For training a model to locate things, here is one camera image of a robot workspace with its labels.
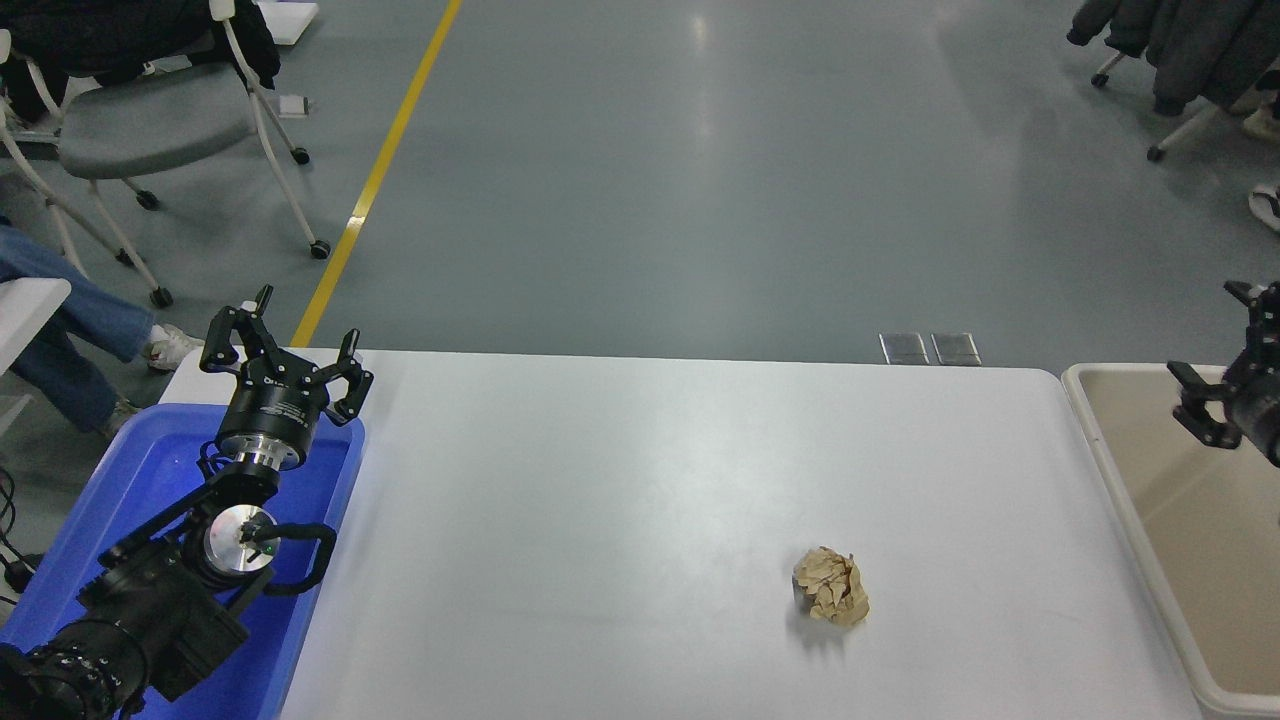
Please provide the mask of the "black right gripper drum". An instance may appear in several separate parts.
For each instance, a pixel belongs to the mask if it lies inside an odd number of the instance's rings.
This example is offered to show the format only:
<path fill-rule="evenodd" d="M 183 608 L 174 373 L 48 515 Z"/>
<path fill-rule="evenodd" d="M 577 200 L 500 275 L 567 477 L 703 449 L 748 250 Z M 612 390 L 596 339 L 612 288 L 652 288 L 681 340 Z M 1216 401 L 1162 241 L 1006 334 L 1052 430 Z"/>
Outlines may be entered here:
<path fill-rule="evenodd" d="M 1274 466 L 1279 466 L 1279 378 L 1263 374 L 1236 393 L 1236 425 Z"/>

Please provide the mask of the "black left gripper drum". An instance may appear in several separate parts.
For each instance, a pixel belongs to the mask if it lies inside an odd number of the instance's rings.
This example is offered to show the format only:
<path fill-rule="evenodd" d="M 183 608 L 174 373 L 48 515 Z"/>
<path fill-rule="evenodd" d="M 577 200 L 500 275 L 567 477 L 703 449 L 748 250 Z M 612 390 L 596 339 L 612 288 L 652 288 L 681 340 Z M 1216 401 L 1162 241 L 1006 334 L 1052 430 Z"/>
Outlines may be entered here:
<path fill-rule="evenodd" d="M 233 454 L 243 439 L 266 437 L 294 454 L 306 454 L 326 405 L 329 392 L 320 387 L 239 378 L 218 430 L 218 447 L 224 454 Z"/>

